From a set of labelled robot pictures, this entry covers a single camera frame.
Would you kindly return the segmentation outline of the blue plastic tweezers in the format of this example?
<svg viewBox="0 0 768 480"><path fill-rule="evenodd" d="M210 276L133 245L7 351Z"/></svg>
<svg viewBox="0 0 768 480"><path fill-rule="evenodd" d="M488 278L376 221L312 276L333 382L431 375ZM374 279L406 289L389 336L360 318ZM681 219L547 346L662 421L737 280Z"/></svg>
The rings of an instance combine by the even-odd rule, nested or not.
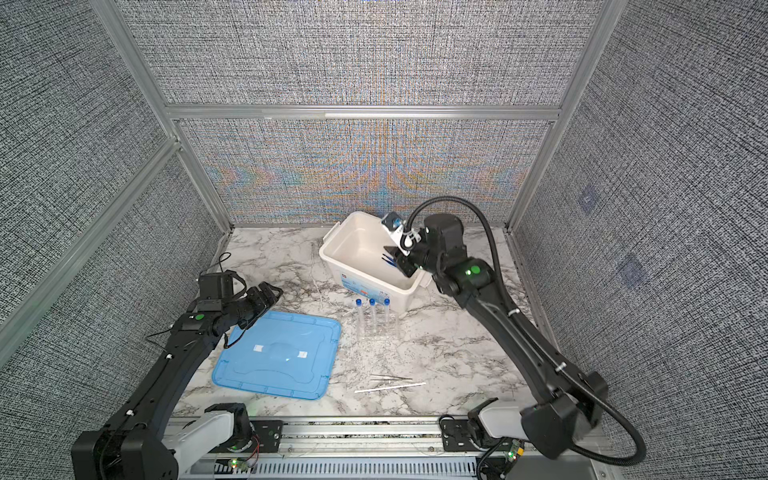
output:
<svg viewBox="0 0 768 480"><path fill-rule="evenodd" d="M382 255L382 260L385 261L387 264L393 266L393 267L397 266L397 263L395 262L395 260L391 256L389 256L389 255L383 254Z"/></svg>

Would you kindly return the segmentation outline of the thin metal tweezers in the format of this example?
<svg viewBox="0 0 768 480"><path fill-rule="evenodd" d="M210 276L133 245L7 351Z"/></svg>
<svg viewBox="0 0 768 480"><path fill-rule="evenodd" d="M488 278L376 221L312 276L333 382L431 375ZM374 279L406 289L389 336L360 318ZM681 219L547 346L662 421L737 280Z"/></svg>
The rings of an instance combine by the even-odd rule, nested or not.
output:
<svg viewBox="0 0 768 480"><path fill-rule="evenodd" d="M413 380L413 378L411 377L383 375L383 374L373 374L369 377L369 381L372 381L372 382L397 382L397 381L411 381L411 380Z"/></svg>

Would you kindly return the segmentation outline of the test tube blue cap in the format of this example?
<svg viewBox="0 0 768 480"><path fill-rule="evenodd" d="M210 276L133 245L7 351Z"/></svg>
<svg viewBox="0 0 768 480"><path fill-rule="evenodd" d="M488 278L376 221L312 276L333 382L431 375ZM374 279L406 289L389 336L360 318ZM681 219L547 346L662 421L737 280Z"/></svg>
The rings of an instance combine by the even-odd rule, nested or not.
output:
<svg viewBox="0 0 768 480"><path fill-rule="evenodd" d="M375 336L378 332L378 310L377 302L374 298L369 299L369 313L367 323L367 333L369 336Z"/></svg>
<svg viewBox="0 0 768 480"><path fill-rule="evenodd" d="M362 339L365 334L365 311L364 303L361 298L355 300L355 316L356 316L356 335L358 339Z"/></svg>
<svg viewBox="0 0 768 480"><path fill-rule="evenodd" d="M385 335L390 334L391 327L391 301L389 298L385 298L383 301L383 320L382 331Z"/></svg>

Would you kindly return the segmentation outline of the white plastic storage bin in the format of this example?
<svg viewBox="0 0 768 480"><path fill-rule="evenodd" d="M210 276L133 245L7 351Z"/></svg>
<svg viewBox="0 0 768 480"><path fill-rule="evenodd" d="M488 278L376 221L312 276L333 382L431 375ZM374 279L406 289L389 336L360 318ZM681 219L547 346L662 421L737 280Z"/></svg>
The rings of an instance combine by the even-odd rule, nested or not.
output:
<svg viewBox="0 0 768 480"><path fill-rule="evenodd" d="M392 311L404 313L432 279L424 271L407 277L385 261L385 248L393 244L380 218L356 211L326 233L319 255L340 285L378 304L388 302Z"/></svg>

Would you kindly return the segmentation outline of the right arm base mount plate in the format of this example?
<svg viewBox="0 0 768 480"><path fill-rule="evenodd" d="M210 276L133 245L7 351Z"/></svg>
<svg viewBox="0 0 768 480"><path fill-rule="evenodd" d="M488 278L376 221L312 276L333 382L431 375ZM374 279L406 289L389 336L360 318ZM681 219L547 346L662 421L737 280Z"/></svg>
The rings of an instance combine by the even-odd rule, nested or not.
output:
<svg viewBox="0 0 768 480"><path fill-rule="evenodd" d="M442 415L438 418L438 426L446 452L484 452L497 442L477 421L469 418Z"/></svg>

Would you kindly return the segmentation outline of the white plastic pipette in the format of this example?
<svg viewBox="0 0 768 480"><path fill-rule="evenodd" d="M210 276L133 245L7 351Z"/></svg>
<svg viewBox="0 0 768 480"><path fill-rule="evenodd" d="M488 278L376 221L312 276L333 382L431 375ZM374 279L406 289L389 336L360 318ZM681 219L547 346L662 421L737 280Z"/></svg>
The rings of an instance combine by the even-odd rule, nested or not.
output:
<svg viewBox="0 0 768 480"><path fill-rule="evenodd" d="M417 382L417 383L405 383L405 384L398 384L398 385L387 385L387 386L380 386L380 387L374 387L374 388L367 388L367 389L359 389L355 390L354 394L364 394L364 393L373 393L373 392L382 392L382 391L391 391L391 390L400 390L400 389L408 389L408 388L416 388L425 386L426 382Z"/></svg>

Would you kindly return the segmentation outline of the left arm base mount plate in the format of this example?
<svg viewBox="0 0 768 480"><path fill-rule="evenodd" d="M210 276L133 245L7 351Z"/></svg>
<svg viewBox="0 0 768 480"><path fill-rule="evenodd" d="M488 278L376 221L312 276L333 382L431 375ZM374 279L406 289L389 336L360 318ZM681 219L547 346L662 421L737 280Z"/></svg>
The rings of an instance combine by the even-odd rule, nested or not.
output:
<svg viewBox="0 0 768 480"><path fill-rule="evenodd" d="M235 446L222 447L221 453L252 454L277 453L279 451L285 423L282 420L256 420L251 422L251 435Z"/></svg>

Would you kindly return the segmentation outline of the clear test tube rack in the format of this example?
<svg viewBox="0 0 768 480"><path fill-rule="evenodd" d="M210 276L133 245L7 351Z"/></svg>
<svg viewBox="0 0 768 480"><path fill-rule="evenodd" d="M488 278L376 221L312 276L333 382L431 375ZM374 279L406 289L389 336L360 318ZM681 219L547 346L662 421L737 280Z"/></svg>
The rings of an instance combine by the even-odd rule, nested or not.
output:
<svg viewBox="0 0 768 480"><path fill-rule="evenodd" d="M362 339L359 340L386 340L386 341L395 341L399 340L401 338L402 334L402 328L400 325L400 320L396 315L396 312L391 306L391 327L390 327L390 334L385 335L382 331L382 320L383 320L383 304L377 303L377 310L378 310L378 332L375 336L369 336L367 333L367 323L368 323L368 313L369 313L369 303L364 303L364 311L365 311L365 334Z"/></svg>

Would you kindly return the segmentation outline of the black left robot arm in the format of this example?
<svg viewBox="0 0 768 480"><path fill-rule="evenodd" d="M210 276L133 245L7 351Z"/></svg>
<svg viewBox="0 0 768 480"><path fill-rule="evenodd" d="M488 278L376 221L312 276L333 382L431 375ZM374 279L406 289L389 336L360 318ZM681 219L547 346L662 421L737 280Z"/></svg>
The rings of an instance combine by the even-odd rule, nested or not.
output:
<svg viewBox="0 0 768 480"><path fill-rule="evenodd" d="M165 431L173 410L201 363L232 327L247 331L282 297L262 282L235 291L239 275L203 274L199 296L168 329L153 367L129 399L99 430L85 431L71 447L78 479L176 479L217 448L242 450L253 444L253 428L242 403L220 403L177 436Z"/></svg>

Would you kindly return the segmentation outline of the blue plastic bin lid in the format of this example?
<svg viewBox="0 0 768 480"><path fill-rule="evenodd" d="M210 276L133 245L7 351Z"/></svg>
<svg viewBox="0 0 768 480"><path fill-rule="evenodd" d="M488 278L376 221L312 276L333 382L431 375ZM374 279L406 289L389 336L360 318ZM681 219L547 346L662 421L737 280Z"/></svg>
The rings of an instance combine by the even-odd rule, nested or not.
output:
<svg viewBox="0 0 768 480"><path fill-rule="evenodd" d="M331 318L270 310L246 331L233 330L212 373L219 387L300 400L328 388L341 338Z"/></svg>

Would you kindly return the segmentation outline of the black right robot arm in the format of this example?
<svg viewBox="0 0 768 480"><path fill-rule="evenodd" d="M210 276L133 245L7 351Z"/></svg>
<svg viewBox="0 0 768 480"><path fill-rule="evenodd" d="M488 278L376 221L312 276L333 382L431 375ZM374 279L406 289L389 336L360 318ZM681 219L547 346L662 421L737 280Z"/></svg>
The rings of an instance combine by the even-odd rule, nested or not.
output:
<svg viewBox="0 0 768 480"><path fill-rule="evenodd" d="M430 215L418 231L395 212L381 223L393 241L385 251L395 267L406 277L429 273L439 292L478 320L523 375L536 401L519 414L524 438L551 459L567 450L597 458L577 442L607 413L608 385L559 353L520 311L504 285L498 251L491 251L490 262L470 256L463 223L453 214Z"/></svg>

